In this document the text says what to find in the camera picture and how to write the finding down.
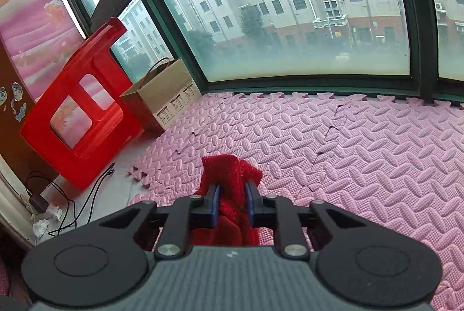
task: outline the sticker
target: sticker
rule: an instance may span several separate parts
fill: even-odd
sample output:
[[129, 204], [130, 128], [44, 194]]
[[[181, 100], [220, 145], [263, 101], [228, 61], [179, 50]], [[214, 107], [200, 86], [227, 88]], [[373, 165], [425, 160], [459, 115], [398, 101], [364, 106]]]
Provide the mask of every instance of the sticker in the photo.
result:
[[21, 109], [19, 110], [19, 113], [15, 116], [15, 119], [17, 121], [21, 121], [24, 116], [26, 116], [26, 103], [23, 103]]
[[16, 114], [16, 110], [14, 109], [14, 105], [15, 105], [14, 100], [15, 98], [11, 99], [10, 107], [13, 110], [13, 114]]
[[6, 93], [5, 87], [0, 87], [0, 105], [2, 105], [7, 98], [8, 94]]
[[13, 98], [19, 102], [23, 98], [23, 87], [18, 82], [15, 82], [11, 84], [11, 89], [13, 90]]

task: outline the paper bag handle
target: paper bag handle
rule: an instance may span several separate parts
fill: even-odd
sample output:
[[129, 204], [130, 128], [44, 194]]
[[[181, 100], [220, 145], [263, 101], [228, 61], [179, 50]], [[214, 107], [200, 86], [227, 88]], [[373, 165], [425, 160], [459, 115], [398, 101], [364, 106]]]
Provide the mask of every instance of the paper bag handle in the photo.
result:
[[140, 84], [140, 87], [145, 86], [145, 81], [147, 80], [150, 72], [156, 67], [157, 64], [159, 64], [161, 61], [168, 60], [168, 63], [166, 64], [166, 67], [168, 67], [171, 64], [171, 59], [169, 57], [164, 57], [161, 60], [157, 61], [156, 64], [154, 64], [152, 67], [150, 67], [150, 70], [147, 71], [147, 74], [142, 78], [142, 83]]

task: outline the red cloth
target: red cloth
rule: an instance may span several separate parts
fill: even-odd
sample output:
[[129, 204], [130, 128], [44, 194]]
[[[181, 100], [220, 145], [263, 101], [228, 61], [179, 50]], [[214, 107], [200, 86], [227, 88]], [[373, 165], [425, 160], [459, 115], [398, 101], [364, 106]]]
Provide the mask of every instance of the red cloth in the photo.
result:
[[212, 184], [220, 186], [219, 220], [215, 229], [193, 232], [193, 245], [259, 245], [258, 229], [248, 223], [244, 184], [259, 184], [263, 173], [234, 155], [203, 157], [203, 175], [196, 194], [205, 196]]

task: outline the power adapter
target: power adapter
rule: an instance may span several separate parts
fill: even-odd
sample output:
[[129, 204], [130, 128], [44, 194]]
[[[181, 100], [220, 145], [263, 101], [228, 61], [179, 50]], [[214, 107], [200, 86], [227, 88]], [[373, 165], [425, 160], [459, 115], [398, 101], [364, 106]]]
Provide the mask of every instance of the power adapter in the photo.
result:
[[48, 202], [40, 194], [33, 194], [29, 197], [29, 204], [37, 210], [38, 214], [45, 213], [48, 208]]

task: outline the pink foam mat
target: pink foam mat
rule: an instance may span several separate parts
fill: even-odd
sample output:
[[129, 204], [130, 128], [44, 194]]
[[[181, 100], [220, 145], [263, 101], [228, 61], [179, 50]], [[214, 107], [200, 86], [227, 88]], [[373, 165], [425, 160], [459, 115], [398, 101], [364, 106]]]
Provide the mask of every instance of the pink foam mat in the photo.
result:
[[433, 307], [464, 310], [463, 132], [449, 102], [205, 95], [129, 168], [148, 187], [131, 203], [170, 205], [198, 189], [203, 156], [235, 154], [263, 171], [261, 195], [326, 200], [430, 246], [444, 269]]

